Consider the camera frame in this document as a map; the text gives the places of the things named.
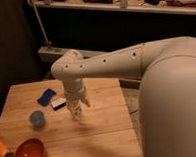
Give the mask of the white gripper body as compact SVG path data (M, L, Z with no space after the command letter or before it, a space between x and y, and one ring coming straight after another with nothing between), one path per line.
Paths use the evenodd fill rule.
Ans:
M63 82L64 94L69 101L84 100L86 98L86 89L83 79L76 78Z

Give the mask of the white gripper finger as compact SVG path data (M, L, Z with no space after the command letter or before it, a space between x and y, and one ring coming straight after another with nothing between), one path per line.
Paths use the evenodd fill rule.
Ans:
M82 95L81 101L87 107L90 106L90 100L89 100L89 97L87 95Z

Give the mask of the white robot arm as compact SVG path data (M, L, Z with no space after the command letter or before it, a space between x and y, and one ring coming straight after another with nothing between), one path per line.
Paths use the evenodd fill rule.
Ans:
M75 115L89 99L84 78L139 79L143 157L196 157L196 38L139 43L85 59L72 49L56 60L52 75L63 82Z

